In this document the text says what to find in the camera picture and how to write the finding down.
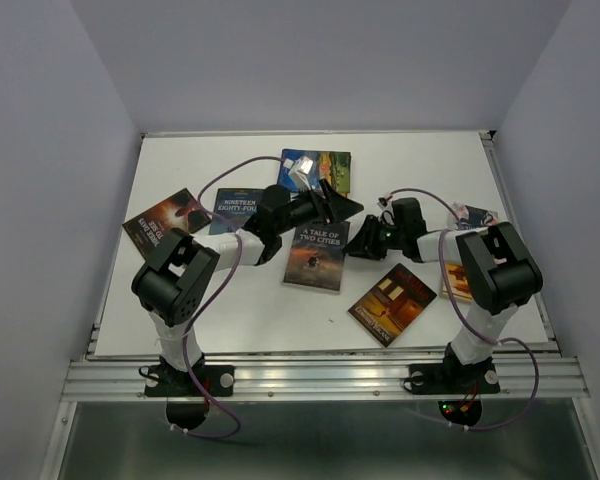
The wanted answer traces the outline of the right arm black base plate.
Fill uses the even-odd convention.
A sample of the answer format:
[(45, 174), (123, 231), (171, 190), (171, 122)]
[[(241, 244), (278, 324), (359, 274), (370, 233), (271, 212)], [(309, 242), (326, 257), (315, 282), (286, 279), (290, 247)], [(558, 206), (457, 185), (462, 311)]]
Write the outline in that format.
[(472, 393), (497, 394), (501, 391), (492, 363), (460, 365), (411, 364), (409, 374), (402, 380), (403, 388), (414, 395), (461, 395)]

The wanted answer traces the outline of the Animal Farm green book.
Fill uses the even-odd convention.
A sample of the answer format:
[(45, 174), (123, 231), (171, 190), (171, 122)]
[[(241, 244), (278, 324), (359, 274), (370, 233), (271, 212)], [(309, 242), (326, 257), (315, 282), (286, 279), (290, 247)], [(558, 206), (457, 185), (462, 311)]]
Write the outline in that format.
[(320, 152), (318, 178), (326, 180), (336, 192), (347, 197), (351, 188), (351, 160), (350, 152)]

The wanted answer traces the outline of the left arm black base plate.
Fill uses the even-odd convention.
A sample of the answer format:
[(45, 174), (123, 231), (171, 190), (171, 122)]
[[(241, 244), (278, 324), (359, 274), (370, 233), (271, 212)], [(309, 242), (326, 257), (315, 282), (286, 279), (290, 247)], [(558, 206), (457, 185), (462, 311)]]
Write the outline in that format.
[[(196, 365), (193, 368), (198, 382), (214, 397), (233, 395), (235, 368), (232, 365)], [(144, 395), (149, 398), (202, 397), (187, 371), (168, 364), (145, 365), (138, 369), (145, 381)]]

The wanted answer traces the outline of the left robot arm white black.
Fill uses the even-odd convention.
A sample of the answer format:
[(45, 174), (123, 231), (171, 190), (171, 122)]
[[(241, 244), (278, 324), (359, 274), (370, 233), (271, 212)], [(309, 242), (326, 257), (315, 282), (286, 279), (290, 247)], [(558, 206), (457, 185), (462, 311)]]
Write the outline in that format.
[(234, 275), (240, 266), (263, 265), (280, 250), (284, 233), (308, 223), (340, 223), (363, 210), (361, 203), (337, 193), (325, 180), (317, 191), (295, 196), (275, 184), (264, 189), (255, 213), (235, 231), (196, 236), (169, 230), (135, 274), (131, 291), (154, 323), (171, 386), (190, 394), (202, 384), (197, 364), (203, 353), (193, 323), (210, 303), (203, 297), (215, 273)]

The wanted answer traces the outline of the Nineteen Eighty-Four blue book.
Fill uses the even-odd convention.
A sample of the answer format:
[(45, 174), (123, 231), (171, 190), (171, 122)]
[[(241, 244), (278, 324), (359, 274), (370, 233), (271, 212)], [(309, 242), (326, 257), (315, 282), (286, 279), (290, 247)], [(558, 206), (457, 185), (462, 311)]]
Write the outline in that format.
[(241, 228), (256, 212), (263, 189), (219, 188), (213, 212)]

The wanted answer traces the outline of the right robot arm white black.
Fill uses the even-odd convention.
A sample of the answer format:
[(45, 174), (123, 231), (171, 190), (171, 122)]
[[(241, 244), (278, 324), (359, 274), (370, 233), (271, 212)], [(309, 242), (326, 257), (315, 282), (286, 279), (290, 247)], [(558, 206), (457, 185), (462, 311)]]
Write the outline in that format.
[(501, 222), (470, 230), (427, 229), (420, 203), (413, 197), (391, 203), (391, 221), (368, 215), (344, 252), (381, 260), (390, 250), (416, 263), (439, 262), (449, 283), (448, 264), (464, 269), (472, 302), (466, 316), (456, 302), (462, 328), (448, 345), (452, 359), (440, 366), (443, 384), (462, 390), (476, 378), (477, 365), (487, 360), (508, 321), (543, 287), (541, 271), (514, 226)]

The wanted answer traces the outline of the A Tale of Two Cities book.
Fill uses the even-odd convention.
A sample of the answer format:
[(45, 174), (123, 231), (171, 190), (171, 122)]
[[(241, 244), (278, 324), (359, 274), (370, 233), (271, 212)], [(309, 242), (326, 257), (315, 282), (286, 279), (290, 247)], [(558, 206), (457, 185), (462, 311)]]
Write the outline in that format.
[(285, 284), (339, 293), (350, 223), (307, 223), (295, 229)]

